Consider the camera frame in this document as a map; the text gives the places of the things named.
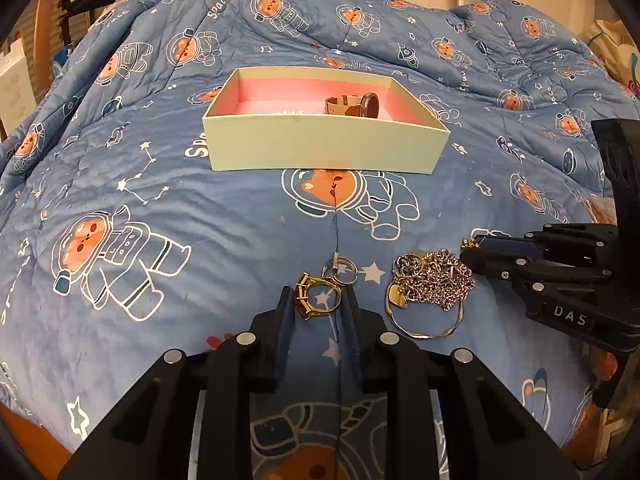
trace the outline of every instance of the chain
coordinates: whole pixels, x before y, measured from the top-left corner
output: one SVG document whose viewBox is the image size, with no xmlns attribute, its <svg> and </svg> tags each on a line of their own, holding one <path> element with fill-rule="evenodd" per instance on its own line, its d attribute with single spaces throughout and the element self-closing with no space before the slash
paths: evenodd
<svg viewBox="0 0 640 480">
<path fill-rule="evenodd" d="M 443 310 L 466 300 L 476 286 L 471 270 L 446 249 L 398 256 L 391 279 L 408 302 L 430 303 Z"/>
</svg>

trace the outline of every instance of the bag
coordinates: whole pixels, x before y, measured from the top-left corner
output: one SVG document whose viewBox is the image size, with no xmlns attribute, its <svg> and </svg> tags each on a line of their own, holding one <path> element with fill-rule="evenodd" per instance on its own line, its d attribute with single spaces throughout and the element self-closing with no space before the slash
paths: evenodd
<svg viewBox="0 0 640 480">
<path fill-rule="evenodd" d="M 596 20 L 580 39 L 602 60 L 613 79 L 640 98 L 640 53 L 622 22 Z"/>
</svg>

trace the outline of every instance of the red paw print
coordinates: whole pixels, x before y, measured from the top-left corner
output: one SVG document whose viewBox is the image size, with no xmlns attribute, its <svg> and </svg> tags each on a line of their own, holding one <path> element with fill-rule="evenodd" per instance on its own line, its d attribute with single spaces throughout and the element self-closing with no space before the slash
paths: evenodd
<svg viewBox="0 0 640 480">
<path fill-rule="evenodd" d="M 234 336 L 234 334 L 231 334 L 229 332 L 227 332 L 225 334 L 225 340 L 227 339 L 231 339 Z M 209 337 L 207 337 L 207 344 L 211 347 L 209 349 L 207 349 L 207 352 L 211 352 L 212 350 L 215 350 L 216 348 L 218 348 L 220 345 L 222 345 L 222 339 L 220 339 L 219 337 L 216 337 L 214 335 L 210 335 Z"/>
</svg>

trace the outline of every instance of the jewelry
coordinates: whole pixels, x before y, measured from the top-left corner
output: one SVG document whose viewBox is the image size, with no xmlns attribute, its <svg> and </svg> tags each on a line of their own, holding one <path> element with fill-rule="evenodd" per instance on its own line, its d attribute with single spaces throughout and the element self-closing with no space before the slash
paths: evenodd
<svg viewBox="0 0 640 480">
<path fill-rule="evenodd" d="M 339 265 L 343 264 L 347 269 L 353 272 L 353 279 L 350 282 L 344 282 L 340 278 L 338 278 L 338 270 Z M 322 277 L 325 279 L 331 278 L 334 282 L 339 283 L 342 286 L 353 285 L 358 279 L 358 267 L 354 264 L 350 259 L 345 256 L 340 256 L 338 253 L 334 253 L 334 255 L 329 258 L 324 266 L 322 266 Z"/>
<path fill-rule="evenodd" d="M 337 295 L 335 305 L 327 310 L 316 308 L 309 303 L 308 290 L 318 285 L 325 285 L 332 288 Z M 299 282 L 296 283 L 296 307 L 298 308 L 300 316 L 302 316 L 302 319 L 305 321 L 314 316 L 328 316 L 340 306 L 341 301 L 342 291 L 340 290 L 340 285 L 331 277 L 314 278 L 305 272 L 302 274 Z"/>
<path fill-rule="evenodd" d="M 329 97 L 324 100 L 324 110 L 329 115 L 348 115 L 377 119 L 380 113 L 380 100 L 373 92 L 368 92 L 361 98 L 355 95 Z"/>
<path fill-rule="evenodd" d="M 446 249 L 402 254 L 394 262 L 391 281 L 386 288 L 385 311 L 392 323 L 408 336 L 440 339 L 453 334 L 462 322 L 463 301 L 474 286 L 471 270 Z M 456 302 L 458 317 L 455 325 L 439 335 L 419 334 L 402 328 L 391 308 L 391 305 L 407 308 L 408 303 L 431 303 L 447 311 Z"/>
</svg>

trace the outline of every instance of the open box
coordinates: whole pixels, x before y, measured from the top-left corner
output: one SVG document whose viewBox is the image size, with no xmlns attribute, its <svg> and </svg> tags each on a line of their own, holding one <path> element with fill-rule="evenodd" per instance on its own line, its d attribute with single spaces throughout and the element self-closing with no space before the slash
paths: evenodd
<svg viewBox="0 0 640 480">
<path fill-rule="evenodd" d="M 332 96 L 377 94 L 377 119 L 327 115 Z M 332 68 L 234 70 L 202 118 L 214 170 L 431 173 L 449 130 L 393 78 Z"/>
</svg>

